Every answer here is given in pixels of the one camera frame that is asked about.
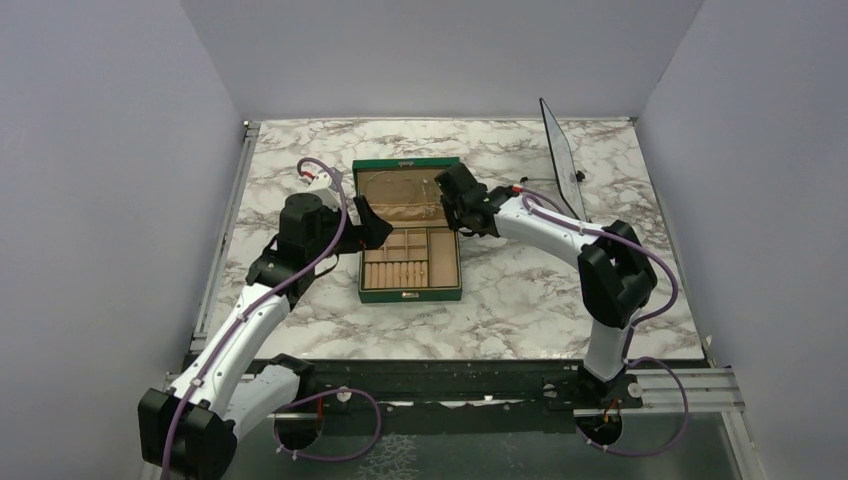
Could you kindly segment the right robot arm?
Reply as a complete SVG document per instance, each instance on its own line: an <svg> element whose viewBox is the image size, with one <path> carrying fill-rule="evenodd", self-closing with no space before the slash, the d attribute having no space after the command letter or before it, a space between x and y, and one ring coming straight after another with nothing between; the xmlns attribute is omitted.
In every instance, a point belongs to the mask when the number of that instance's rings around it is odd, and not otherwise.
<svg viewBox="0 0 848 480"><path fill-rule="evenodd" d="M435 177L449 227L465 236L520 241L573 267L592 326L578 369L577 393L587 405L612 399L624 377L630 329L657 285L633 228L581 222L544 207L521 186L489 189L454 164Z"/></svg>

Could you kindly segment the green jewelry box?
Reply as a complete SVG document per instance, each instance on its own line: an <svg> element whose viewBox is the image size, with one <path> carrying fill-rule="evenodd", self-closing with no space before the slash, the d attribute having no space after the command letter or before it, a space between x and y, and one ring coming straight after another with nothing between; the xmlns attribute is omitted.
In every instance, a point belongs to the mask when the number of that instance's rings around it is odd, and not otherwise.
<svg viewBox="0 0 848 480"><path fill-rule="evenodd" d="M364 159L352 163L356 193L393 226L386 244L359 260L363 304L448 302L463 296L458 235L441 205L435 176L458 157ZM407 264L400 276L400 264Z"/></svg>

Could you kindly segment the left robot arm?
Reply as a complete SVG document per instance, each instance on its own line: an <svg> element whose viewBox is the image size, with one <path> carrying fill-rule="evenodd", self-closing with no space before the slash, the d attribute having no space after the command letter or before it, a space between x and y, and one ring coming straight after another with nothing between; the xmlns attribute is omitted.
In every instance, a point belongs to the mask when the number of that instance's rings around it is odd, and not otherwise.
<svg viewBox="0 0 848 480"><path fill-rule="evenodd" d="M310 366L293 357L265 367L249 382L243 376L312 285L324 258L376 249L392 233L364 197L353 202L359 224L349 218L343 197L288 197L279 231L250 266L225 323L168 388L143 395L138 404L142 457L160 467L161 478L221 478L239 442L264 418L283 405L298 411L313 401L315 386L305 377Z"/></svg>

